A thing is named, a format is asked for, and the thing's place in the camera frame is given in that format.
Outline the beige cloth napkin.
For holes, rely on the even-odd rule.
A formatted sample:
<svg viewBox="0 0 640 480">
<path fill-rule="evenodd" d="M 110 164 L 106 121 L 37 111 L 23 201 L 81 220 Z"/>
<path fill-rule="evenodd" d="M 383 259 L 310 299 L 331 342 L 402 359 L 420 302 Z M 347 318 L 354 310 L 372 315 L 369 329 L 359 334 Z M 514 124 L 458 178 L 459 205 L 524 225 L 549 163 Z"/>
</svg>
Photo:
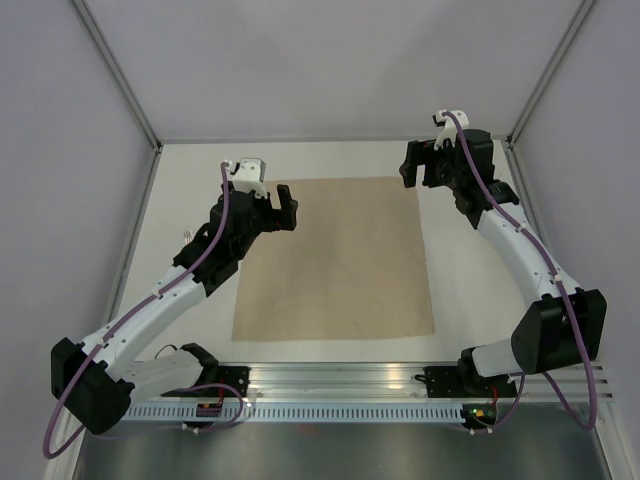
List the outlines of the beige cloth napkin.
<svg viewBox="0 0 640 480">
<path fill-rule="evenodd" d="M 260 235 L 242 261 L 233 340 L 432 335 L 417 193 L 395 177 L 288 185 L 297 226 Z"/>
</svg>

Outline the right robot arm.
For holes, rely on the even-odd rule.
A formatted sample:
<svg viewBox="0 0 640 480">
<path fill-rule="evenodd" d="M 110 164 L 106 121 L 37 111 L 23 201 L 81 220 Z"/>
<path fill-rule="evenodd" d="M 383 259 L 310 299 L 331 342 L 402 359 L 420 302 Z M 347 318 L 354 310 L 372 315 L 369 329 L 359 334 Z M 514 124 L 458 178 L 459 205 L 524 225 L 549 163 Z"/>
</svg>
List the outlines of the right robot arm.
<svg viewBox="0 0 640 480">
<path fill-rule="evenodd" d="M 491 386 L 513 394 L 510 374 L 535 375 L 565 367 L 590 367 L 599 351 L 607 303 L 597 289 L 586 290 L 552 258 L 527 223 L 512 187 L 495 175 L 494 144 L 488 132 L 413 140 L 399 167 L 412 188 L 446 187 L 457 210 L 499 255 L 527 310 L 505 340 L 470 347 L 457 362 L 456 381 L 468 396 Z"/>
</svg>

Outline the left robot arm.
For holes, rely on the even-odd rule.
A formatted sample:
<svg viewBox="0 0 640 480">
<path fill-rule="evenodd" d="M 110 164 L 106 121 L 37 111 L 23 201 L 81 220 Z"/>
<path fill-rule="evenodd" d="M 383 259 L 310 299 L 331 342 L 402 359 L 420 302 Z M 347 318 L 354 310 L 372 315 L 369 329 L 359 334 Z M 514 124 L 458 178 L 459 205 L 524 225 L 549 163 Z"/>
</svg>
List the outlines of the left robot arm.
<svg viewBox="0 0 640 480">
<path fill-rule="evenodd" d="M 152 291 L 127 313 L 79 342 L 61 339 L 51 351 L 51 390 L 89 432 L 104 434 L 127 410 L 165 393 L 206 396 L 218 384 L 216 359 L 195 343 L 165 358 L 139 354 L 175 320 L 210 297 L 239 269 L 263 233 L 292 231 L 298 202 L 279 184 L 274 206 L 262 183 L 223 184 L 209 219 L 173 258 Z"/>
</svg>

